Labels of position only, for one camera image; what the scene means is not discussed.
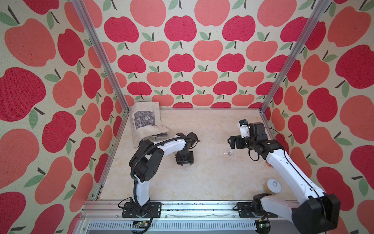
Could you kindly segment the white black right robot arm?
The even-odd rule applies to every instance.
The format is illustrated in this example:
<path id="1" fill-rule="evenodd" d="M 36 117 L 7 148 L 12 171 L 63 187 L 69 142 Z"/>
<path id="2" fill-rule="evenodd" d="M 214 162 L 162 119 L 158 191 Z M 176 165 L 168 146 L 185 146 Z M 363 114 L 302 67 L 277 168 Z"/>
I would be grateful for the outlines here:
<path id="1" fill-rule="evenodd" d="M 338 227 L 341 202 L 334 194 L 326 194 L 290 158 L 284 147 L 275 139 L 269 140 L 263 123 L 238 123 L 241 134 L 231 136 L 232 149 L 255 151 L 266 160 L 293 191 L 298 203 L 262 193 L 253 197 L 249 211 L 258 218 L 269 213 L 294 224 L 301 234 L 320 234 Z"/>

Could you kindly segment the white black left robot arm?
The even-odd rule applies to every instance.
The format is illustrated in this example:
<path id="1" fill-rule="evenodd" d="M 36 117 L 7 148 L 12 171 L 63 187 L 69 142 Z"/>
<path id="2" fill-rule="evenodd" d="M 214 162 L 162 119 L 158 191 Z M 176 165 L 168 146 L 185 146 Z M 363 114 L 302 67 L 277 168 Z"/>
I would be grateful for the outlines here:
<path id="1" fill-rule="evenodd" d="M 197 135 L 178 133 L 173 138 L 161 142 L 143 141 L 129 162 L 131 178 L 134 180 L 132 200 L 144 207 L 149 201 L 150 180 L 155 176 L 163 156 L 175 153 L 180 166 L 194 164 L 193 147 L 199 143 Z"/>

